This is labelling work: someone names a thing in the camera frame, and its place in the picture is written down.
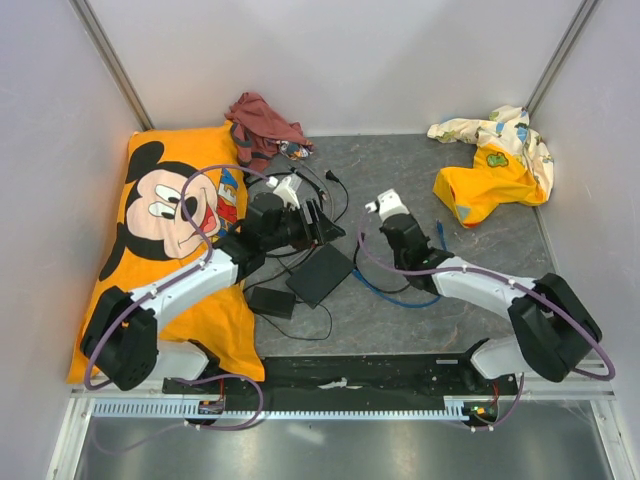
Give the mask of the black network switch box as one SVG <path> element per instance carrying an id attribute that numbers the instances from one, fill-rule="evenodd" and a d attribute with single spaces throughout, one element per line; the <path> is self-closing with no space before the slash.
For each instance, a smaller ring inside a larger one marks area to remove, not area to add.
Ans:
<path id="1" fill-rule="evenodd" d="M 285 281 L 310 308 L 316 308 L 353 271 L 353 262 L 332 245 L 318 249 Z"/>

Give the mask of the black power adapter brick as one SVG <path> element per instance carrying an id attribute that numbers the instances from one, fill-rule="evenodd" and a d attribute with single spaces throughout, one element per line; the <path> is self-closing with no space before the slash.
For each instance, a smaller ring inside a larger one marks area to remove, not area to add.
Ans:
<path id="1" fill-rule="evenodd" d="M 255 314 L 290 320 L 296 306 L 296 296 L 291 292 L 255 287 L 248 306 Z"/>

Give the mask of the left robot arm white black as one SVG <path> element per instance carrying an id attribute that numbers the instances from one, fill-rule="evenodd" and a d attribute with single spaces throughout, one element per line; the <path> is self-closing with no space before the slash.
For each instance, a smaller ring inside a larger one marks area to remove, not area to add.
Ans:
<path id="1" fill-rule="evenodd" d="M 314 201 L 297 206 L 274 193 L 256 196 L 238 226 L 190 264 L 132 291 L 113 286 L 101 294 L 80 344 L 88 360 L 86 388 L 96 389 L 91 376 L 99 370 L 122 391 L 146 380 L 178 378 L 198 393 L 211 392 L 220 371 L 201 345 L 161 341 L 159 332 L 262 267 L 267 253 L 285 246 L 306 250 L 345 234 Z"/>

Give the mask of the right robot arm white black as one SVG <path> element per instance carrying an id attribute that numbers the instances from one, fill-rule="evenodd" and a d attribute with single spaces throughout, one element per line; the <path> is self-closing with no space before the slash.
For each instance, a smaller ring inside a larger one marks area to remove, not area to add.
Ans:
<path id="1" fill-rule="evenodd" d="M 534 372 L 554 383 L 569 373 L 586 376 L 579 364 L 591 352 L 602 354 L 602 332 L 560 276 L 508 277 L 469 264 L 433 248 L 409 213 L 381 218 L 380 231 L 393 252 L 394 267 L 409 284 L 431 294 L 463 300 L 511 322 L 513 334 L 482 340 L 467 351 L 458 381 L 477 394 L 494 379 Z"/>

